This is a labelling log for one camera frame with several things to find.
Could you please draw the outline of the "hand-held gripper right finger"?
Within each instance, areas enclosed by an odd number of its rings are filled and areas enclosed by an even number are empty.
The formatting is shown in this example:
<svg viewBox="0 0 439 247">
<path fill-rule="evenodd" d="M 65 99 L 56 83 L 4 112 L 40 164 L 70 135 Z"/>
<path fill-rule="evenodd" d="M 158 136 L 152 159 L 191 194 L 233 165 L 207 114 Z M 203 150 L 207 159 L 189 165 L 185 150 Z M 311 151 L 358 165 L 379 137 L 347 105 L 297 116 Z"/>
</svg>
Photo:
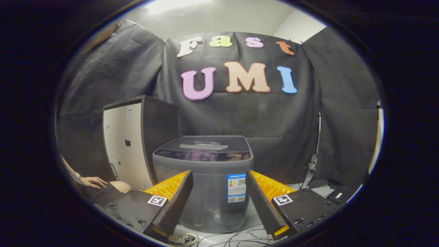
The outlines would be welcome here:
<svg viewBox="0 0 439 247">
<path fill-rule="evenodd" d="M 253 170 L 246 172 L 246 187 L 266 233 L 274 240 L 311 229 L 340 209 L 311 189 L 294 190 Z"/>
</svg>

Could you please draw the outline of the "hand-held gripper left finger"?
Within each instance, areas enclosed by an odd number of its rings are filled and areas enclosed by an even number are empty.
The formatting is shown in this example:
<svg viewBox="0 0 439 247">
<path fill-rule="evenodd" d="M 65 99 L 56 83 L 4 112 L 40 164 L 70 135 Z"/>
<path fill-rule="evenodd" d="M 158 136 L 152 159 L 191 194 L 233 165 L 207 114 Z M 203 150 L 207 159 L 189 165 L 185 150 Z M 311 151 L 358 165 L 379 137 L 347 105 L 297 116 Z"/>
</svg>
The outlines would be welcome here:
<svg viewBox="0 0 439 247">
<path fill-rule="evenodd" d="M 193 173 L 184 171 L 141 191 L 117 189 L 93 198 L 93 205 L 119 225 L 157 240 L 174 234 L 193 188 Z"/>
</svg>

